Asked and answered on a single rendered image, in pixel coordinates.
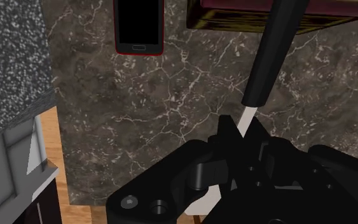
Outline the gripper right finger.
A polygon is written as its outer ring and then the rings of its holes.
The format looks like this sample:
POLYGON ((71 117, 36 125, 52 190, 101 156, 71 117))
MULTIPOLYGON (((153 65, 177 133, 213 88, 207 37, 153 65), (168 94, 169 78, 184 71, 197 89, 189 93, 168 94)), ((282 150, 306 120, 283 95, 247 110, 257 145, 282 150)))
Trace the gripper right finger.
POLYGON ((272 137, 253 118, 243 137, 246 224, 358 224, 358 159, 272 137))

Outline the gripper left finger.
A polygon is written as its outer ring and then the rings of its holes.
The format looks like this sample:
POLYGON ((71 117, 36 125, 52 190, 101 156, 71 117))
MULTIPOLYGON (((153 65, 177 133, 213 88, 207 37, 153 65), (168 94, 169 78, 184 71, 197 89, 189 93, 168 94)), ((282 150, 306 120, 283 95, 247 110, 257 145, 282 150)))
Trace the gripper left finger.
POLYGON ((229 115, 221 115, 217 133, 192 139, 112 193, 106 202, 107 224, 177 224, 177 219, 211 186, 231 190, 229 158, 242 139, 229 115))

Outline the black handled white knife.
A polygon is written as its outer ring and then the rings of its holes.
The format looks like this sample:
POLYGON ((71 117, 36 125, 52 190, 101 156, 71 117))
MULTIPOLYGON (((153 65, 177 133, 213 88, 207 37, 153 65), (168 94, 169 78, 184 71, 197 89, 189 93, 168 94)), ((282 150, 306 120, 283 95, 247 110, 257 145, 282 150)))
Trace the black handled white knife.
POLYGON ((273 0, 245 87, 237 130, 244 137, 257 109, 266 104, 310 0, 273 0))

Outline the dark marble table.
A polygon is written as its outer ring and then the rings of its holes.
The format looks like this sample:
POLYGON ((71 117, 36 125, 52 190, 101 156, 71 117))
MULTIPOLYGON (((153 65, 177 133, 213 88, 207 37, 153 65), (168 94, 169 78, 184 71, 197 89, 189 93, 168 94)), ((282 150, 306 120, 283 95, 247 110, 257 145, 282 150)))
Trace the dark marble table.
MULTIPOLYGON (((113 0, 42 0, 69 200, 107 197, 219 115, 239 120, 261 35, 194 30, 186 0, 165 0, 160 56, 116 52, 113 0)), ((268 102, 256 112, 301 150, 358 157, 358 20, 297 35, 268 102)))

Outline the black phone with red edge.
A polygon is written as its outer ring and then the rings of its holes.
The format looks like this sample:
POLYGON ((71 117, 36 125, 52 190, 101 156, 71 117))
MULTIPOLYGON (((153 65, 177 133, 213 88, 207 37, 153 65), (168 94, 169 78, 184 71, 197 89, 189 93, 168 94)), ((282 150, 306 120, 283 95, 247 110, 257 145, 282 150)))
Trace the black phone with red edge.
POLYGON ((122 55, 163 53, 165 0, 113 0, 115 49, 122 55))

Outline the maroon and yellow box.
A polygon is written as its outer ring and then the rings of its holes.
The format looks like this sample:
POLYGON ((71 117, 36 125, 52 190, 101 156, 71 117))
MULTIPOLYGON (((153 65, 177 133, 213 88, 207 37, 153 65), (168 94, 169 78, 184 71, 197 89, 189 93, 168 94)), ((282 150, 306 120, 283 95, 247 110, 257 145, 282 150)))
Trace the maroon and yellow box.
MULTIPOLYGON (((188 0, 189 29, 262 33, 273 0, 188 0)), ((297 34, 358 20, 358 0, 310 0, 297 34)))

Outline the grey speckled counter cabinet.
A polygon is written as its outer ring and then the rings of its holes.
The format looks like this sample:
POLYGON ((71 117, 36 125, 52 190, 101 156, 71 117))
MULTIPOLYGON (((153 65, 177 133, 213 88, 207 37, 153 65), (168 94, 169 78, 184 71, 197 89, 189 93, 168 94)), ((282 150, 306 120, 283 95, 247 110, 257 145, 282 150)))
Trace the grey speckled counter cabinet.
POLYGON ((0 224, 62 224, 41 114, 55 105, 41 0, 0 0, 0 224))

